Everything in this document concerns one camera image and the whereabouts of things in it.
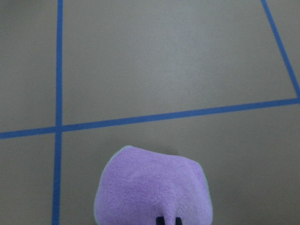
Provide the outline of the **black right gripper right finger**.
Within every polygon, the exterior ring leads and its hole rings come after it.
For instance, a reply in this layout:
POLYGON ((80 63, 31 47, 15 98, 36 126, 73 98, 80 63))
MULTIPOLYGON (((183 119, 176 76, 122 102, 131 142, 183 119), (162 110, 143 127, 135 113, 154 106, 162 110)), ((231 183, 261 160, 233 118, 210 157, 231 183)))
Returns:
POLYGON ((176 217, 175 219, 175 225, 182 225, 182 220, 180 217, 176 217))

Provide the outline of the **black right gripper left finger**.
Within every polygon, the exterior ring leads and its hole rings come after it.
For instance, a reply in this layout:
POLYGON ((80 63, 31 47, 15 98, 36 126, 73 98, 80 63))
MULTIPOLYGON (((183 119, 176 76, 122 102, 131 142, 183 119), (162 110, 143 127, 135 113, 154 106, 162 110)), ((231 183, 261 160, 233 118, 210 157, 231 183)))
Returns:
POLYGON ((156 218, 156 225, 165 225, 164 217, 157 217, 156 218))

